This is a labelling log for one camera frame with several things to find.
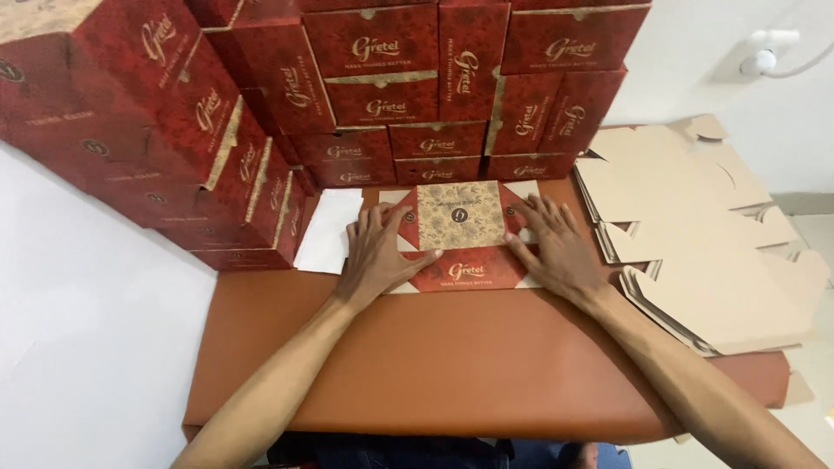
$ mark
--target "table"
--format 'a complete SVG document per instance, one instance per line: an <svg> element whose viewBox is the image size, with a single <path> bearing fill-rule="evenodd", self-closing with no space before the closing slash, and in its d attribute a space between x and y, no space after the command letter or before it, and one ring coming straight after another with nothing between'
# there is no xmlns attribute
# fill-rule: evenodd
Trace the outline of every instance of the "table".
<svg viewBox="0 0 834 469"><path fill-rule="evenodd" d="M364 190L365 206L379 191ZM596 246L574 179L541 181L540 192L583 214L583 235ZM308 199L303 227L316 202ZM597 252L614 279L616 269L601 259ZM335 282L295 270L219 276L183 420L190 433L316 312ZM781 352L711 363L762 405L783 405L790 369ZM683 432L605 331L541 289L378 299L336 345L289 429L620 444Z"/></svg>

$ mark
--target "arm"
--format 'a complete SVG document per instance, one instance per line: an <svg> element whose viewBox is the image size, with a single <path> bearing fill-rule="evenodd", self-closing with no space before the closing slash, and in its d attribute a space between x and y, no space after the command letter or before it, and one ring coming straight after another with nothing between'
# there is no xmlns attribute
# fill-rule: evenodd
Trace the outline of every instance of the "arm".
<svg viewBox="0 0 834 469"><path fill-rule="evenodd" d="M548 197L516 208L540 257L512 235L510 248L548 290L597 320L622 346L684 427L734 468L825 468L781 422L733 381L640 313L605 282L573 214Z"/></svg>
<svg viewBox="0 0 834 469"><path fill-rule="evenodd" d="M435 262L443 251L406 260L397 229L403 207L383 226L390 204L363 210L347 227L349 257L336 290L298 334L272 355L220 408L171 469L249 467L284 432L330 351L353 318L386 290Z"/></svg>

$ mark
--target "floral pattern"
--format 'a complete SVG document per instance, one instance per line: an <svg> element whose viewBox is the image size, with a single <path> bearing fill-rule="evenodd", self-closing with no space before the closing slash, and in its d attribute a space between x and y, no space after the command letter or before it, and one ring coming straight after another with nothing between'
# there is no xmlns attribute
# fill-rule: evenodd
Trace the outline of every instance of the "floral pattern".
<svg viewBox="0 0 834 469"><path fill-rule="evenodd" d="M504 218L495 181L433 184L417 188L420 213L420 250L459 250L502 243ZM452 219L455 209L465 209L462 223Z"/></svg>

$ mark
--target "forearm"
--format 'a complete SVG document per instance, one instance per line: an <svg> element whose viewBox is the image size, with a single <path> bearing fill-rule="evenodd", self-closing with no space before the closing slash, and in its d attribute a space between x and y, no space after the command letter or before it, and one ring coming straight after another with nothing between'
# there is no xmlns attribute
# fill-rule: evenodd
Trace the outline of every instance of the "forearm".
<svg viewBox="0 0 834 469"><path fill-rule="evenodd" d="M684 427L732 467L826 467L732 380L606 286L580 307L640 367Z"/></svg>
<svg viewBox="0 0 834 469"><path fill-rule="evenodd" d="M232 395L172 469L249 467L278 439L359 307L330 299Z"/></svg>

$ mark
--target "hand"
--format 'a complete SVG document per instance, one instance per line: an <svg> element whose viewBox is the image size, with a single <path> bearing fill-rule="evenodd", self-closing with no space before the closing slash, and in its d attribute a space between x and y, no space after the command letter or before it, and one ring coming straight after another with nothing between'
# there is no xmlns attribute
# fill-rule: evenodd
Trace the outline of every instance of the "hand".
<svg viewBox="0 0 834 469"><path fill-rule="evenodd" d="M542 286L578 305L607 285L567 205L557 208L549 196L531 194L530 205L514 207L538 238L539 257L518 236L508 233L504 241Z"/></svg>
<svg viewBox="0 0 834 469"><path fill-rule="evenodd" d="M443 255L443 250L434 250L417 260L403 257L397 250L397 230L411 207L401 207L383 225L383 214L391 207L392 204L379 204L370 210L362 210L359 221L347 227L347 267L334 294L359 309L366 308L384 292L402 285Z"/></svg>

